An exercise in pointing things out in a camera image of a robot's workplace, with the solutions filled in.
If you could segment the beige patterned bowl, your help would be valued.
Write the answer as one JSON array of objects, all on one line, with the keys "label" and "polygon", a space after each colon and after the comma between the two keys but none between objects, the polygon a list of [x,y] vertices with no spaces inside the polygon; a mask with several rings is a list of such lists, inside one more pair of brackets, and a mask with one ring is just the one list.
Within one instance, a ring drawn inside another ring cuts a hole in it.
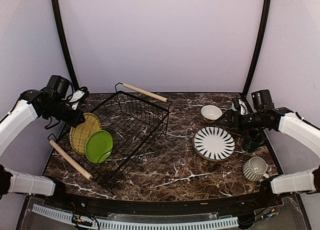
[{"label": "beige patterned bowl", "polygon": [[201,109],[202,118],[208,122],[212,123],[222,116],[223,112],[220,108],[213,105],[206,105]]}]

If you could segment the yellow ribbed plate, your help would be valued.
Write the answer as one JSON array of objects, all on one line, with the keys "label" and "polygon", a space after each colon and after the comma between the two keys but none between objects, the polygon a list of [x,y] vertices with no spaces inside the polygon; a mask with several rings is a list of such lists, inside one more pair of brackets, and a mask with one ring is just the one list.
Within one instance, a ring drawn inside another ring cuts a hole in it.
[{"label": "yellow ribbed plate", "polygon": [[85,122],[77,127],[71,127],[69,141],[72,149],[79,155],[85,154],[86,143],[89,137],[102,129],[99,118],[93,113],[85,113]]}]

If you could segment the black white striped plate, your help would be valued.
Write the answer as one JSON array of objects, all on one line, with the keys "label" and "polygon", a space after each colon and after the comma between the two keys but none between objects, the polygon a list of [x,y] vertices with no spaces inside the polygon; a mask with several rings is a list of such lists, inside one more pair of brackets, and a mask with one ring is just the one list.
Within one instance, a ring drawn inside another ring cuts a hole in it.
[{"label": "black white striped plate", "polygon": [[218,127],[205,127],[198,130],[193,137],[193,146],[196,148],[218,148],[235,145],[232,135]]}]

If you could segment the dark green mug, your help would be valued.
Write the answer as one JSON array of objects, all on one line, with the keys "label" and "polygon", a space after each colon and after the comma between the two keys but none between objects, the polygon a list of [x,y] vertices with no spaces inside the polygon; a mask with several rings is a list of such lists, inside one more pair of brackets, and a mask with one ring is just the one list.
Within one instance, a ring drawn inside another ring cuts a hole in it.
[{"label": "dark green mug", "polygon": [[264,144],[262,131],[258,129],[248,130],[243,141],[243,150],[248,153],[253,153]]}]

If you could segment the grey reindeer plate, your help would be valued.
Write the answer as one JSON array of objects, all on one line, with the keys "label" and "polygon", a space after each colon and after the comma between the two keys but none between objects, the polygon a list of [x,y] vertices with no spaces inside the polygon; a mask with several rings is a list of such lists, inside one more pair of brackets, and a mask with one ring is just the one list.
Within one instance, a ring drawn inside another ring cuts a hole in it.
[{"label": "grey reindeer plate", "polygon": [[196,148],[194,147],[195,152],[203,159],[211,162],[223,162],[228,160],[233,153],[235,152],[235,145],[218,147],[218,148]]}]

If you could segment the striped round mug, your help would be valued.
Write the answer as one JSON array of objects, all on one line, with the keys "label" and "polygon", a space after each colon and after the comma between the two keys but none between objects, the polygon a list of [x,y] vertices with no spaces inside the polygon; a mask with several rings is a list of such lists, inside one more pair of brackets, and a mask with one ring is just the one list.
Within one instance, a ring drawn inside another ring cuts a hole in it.
[{"label": "striped round mug", "polygon": [[267,174],[268,164],[266,161],[260,157],[250,158],[243,166],[242,172],[244,177],[251,181],[257,182],[261,181],[263,178],[269,178]]}]

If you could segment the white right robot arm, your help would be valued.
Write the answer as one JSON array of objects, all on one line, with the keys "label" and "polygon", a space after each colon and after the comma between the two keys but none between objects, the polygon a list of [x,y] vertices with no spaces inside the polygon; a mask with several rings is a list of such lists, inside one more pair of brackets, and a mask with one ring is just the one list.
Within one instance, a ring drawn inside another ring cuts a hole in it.
[{"label": "white right robot arm", "polygon": [[[229,128],[269,129],[288,135],[320,155],[320,128],[305,120],[298,112],[286,107],[275,108],[270,91],[259,90],[251,94],[256,112],[241,114],[241,105],[223,113],[215,122]],[[280,175],[270,181],[270,188],[264,188],[256,194],[255,203],[266,207],[274,200],[275,194],[289,192],[318,193],[320,191],[320,168]]]}]

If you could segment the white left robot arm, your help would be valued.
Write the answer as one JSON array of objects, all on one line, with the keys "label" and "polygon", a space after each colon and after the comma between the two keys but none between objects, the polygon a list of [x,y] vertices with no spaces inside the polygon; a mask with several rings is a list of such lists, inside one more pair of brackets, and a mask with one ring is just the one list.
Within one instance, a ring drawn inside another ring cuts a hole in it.
[{"label": "white left robot arm", "polygon": [[[41,90],[30,89],[20,94],[15,105],[0,121],[0,152],[3,154],[13,140],[38,118],[56,119],[71,127],[85,122],[78,103],[87,98],[87,87],[75,90],[66,78],[53,75],[46,87]],[[50,196],[60,208],[67,208],[70,196],[61,189],[55,189],[55,182],[44,176],[20,173],[4,166],[0,167],[0,194],[35,194]]]}]

